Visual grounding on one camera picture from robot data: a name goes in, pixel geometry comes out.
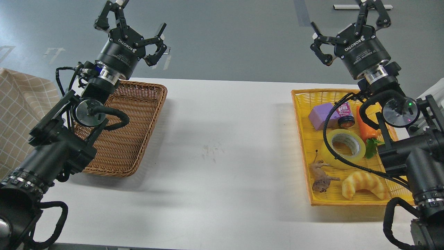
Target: robotic arm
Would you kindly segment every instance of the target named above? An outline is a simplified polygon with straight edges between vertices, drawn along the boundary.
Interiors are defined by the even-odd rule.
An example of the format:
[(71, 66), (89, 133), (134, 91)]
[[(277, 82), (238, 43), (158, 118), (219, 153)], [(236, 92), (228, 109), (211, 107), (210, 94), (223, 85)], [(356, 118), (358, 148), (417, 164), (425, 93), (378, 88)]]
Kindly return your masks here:
[[(119, 85), (127, 80), (142, 58), (148, 66), (156, 65), (167, 46), (160, 38), (166, 24), (158, 34), (144, 39), (126, 24), (123, 15), (128, 0), (116, 3), (107, 1), (94, 23), (94, 28), (108, 33), (101, 53), (94, 63), (86, 61), (76, 67), (56, 70), (56, 80), (63, 94), (61, 100), (31, 130), (29, 143), (35, 147), (21, 165), (0, 181), (0, 250), (16, 249), (21, 243), (32, 249), (45, 249), (59, 237), (67, 218), (68, 207), (64, 202), (40, 202), (54, 180), (67, 181), (70, 174), (81, 172), (95, 157), (94, 142), (103, 130), (114, 130), (125, 126), (128, 116), (117, 109), (105, 107), (105, 101)], [(109, 29), (107, 15), (114, 12), (116, 28)], [(145, 46), (154, 44), (157, 50), (146, 55)], [(74, 70), (65, 94), (59, 80), (59, 70)], [(75, 95), (72, 85), (76, 77), (84, 87), (81, 96)], [(67, 114), (64, 126), (62, 114)], [(121, 122), (107, 125), (106, 114), (115, 115)], [(81, 126), (94, 127), (87, 138), (74, 133), (74, 120)], [(33, 232), (42, 209), (61, 207), (62, 214), (54, 234), (45, 242), (35, 242)]]
[[(377, 29), (366, 24), (368, 11), (372, 8), (379, 14)], [(374, 129), (381, 129), (384, 137), (385, 144), (378, 146), (378, 154), (385, 173), (358, 166), (337, 154), (326, 140), (327, 123), (323, 130), (324, 141), (329, 151), (342, 162), (394, 181), (412, 192), (416, 208), (399, 197), (387, 204), (383, 231), (392, 244), (401, 249), (444, 249), (444, 116), (431, 95), (425, 100), (414, 100), (406, 97), (401, 90), (396, 78), (401, 68), (396, 62), (389, 63), (391, 57), (376, 37), (376, 30), (387, 28), (390, 24), (382, 2), (368, 0), (361, 3), (356, 23), (350, 24), (335, 37), (323, 36), (312, 23), (315, 34), (310, 46), (323, 64), (330, 66), (339, 57), (353, 79), (361, 79), (358, 82), (360, 92), (342, 98), (332, 108), (327, 120), (342, 103), (360, 100), (363, 103), (360, 109), (363, 121)], [(324, 54), (320, 48), (322, 44), (333, 45), (335, 57)], [(376, 103), (382, 107), (382, 113), (377, 113), (378, 124), (365, 114), (365, 110)], [(393, 142), (385, 124), (408, 128), (418, 119), (420, 112), (430, 128), (421, 135)], [(417, 217), (411, 223), (415, 246), (402, 243), (393, 236), (396, 205)]]

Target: orange carrot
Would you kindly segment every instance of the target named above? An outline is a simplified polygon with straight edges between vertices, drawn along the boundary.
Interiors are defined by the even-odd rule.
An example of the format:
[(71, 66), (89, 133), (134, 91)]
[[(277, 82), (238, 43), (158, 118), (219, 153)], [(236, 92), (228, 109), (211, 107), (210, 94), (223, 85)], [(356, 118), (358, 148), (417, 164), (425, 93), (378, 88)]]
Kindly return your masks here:
[(358, 121), (359, 131), (361, 132), (361, 139), (366, 142), (367, 139), (376, 139), (378, 136), (376, 130), (366, 123), (363, 122), (361, 116), (359, 115), (360, 106), (356, 107), (356, 120)]

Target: purple sponge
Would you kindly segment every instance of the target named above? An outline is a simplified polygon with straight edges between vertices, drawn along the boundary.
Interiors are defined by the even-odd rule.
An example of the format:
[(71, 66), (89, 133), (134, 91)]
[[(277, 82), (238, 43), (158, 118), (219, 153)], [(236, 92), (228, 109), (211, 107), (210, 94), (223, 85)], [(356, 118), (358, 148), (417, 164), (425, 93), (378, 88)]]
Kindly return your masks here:
[[(327, 118), (327, 115), (329, 114), (332, 108), (333, 104), (329, 102), (314, 106), (314, 108), (310, 112), (310, 115), (308, 115), (308, 118), (313, 124), (315, 130), (321, 130), (324, 128), (325, 119)], [(337, 124), (337, 120), (339, 118), (340, 118), (339, 113), (337, 112), (337, 110), (335, 110), (333, 115), (330, 117), (327, 128), (334, 127)]]

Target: tape roll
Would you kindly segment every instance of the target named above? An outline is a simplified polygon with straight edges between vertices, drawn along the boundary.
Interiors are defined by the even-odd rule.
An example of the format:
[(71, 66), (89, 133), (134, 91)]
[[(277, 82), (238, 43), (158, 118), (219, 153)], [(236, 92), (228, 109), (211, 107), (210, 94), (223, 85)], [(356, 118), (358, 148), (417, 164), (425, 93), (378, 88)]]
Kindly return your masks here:
[[(346, 129), (335, 129), (330, 131), (330, 133), (327, 134), (327, 141), (329, 142), (330, 146), (333, 148), (333, 150), (338, 153), (340, 156), (342, 156), (344, 159), (348, 160), (349, 162), (357, 164), (365, 155), (365, 144), (357, 136), (354, 132)], [(342, 154), (333, 147), (334, 142), (339, 142), (347, 146), (350, 151), (352, 152), (352, 155), (345, 155)], [(327, 149), (327, 146), (325, 143), (322, 143), (321, 147), (321, 154), (324, 162), (329, 163), (332, 167), (335, 167), (337, 169), (351, 169), (352, 166), (345, 164), (341, 162), (340, 160), (337, 160), (334, 158), (334, 156), (330, 153), (330, 151)]]

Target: table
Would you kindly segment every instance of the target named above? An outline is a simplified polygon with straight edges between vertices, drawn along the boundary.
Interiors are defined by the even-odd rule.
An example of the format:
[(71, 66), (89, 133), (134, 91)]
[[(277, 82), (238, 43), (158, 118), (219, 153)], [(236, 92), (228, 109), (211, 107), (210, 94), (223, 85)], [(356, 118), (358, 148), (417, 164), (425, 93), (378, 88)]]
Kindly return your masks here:
[[(168, 95), (131, 177), (76, 174), (43, 201), (69, 214), (59, 243), (190, 250), (397, 249), (384, 207), (312, 207), (290, 91), (356, 85), (132, 78)], [(36, 240), (59, 209), (45, 211)], [(393, 231), (413, 244), (412, 215)]]

